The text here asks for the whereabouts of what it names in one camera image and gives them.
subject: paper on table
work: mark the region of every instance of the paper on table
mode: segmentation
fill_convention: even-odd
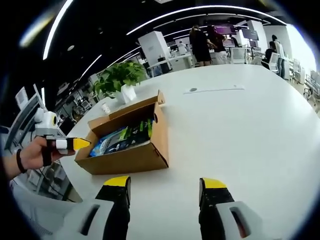
[[[201,88],[201,87],[192,87],[186,89],[183,94],[195,94],[202,92],[216,92],[216,91],[230,91],[230,90],[245,90],[243,85],[233,84],[228,86],[221,87],[212,87],[212,88]]]

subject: cardboard box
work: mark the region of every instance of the cardboard box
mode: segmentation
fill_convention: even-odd
[[[159,91],[155,97],[88,122],[91,131],[86,139],[91,144],[78,151],[76,163],[93,175],[128,174],[168,168],[168,127],[159,106],[164,102],[164,95]],[[154,121],[148,144],[106,155],[89,156],[100,138],[151,117]]]

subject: woman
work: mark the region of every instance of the woman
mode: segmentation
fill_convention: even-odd
[[[194,25],[189,33],[190,44],[192,44],[192,53],[200,67],[211,64],[211,57],[208,44],[214,46],[207,36],[200,30],[198,25]]]
[[[224,47],[226,37],[216,32],[212,26],[206,28],[209,40],[216,46],[214,48],[216,64],[227,64],[227,52]]]

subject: white table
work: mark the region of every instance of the white table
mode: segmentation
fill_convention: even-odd
[[[179,60],[179,59],[184,59],[184,58],[189,58],[189,57],[192,57],[192,55],[190,53],[187,53],[187,54],[184,54],[184,55],[180,55],[180,56],[170,57],[168,59],[159,61],[159,62],[149,66],[148,68],[152,69],[152,68],[154,68],[156,66],[159,66],[161,64],[165,64],[165,63],[168,63],[168,62],[173,62],[173,61],[176,61],[176,60]]]
[[[183,94],[190,88],[245,90]],[[130,174],[129,240],[200,240],[199,178],[223,181],[273,238],[287,239],[303,223],[320,186],[320,120],[308,102],[276,74],[257,65],[191,68],[148,79],[139,99],[163,91],[169,168]],[[102,116],[97,103],[69,136],[85,137],[87,121]],[[91,175],[61,160],[83,199],[94,198],[111,175]]]

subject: black dress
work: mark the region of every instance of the black dress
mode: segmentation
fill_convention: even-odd
[[[189,36],[189,40],[192,44],[192,53],[197,62],[211,61],[207,36],[202,31],[196,30],[193,35]]]

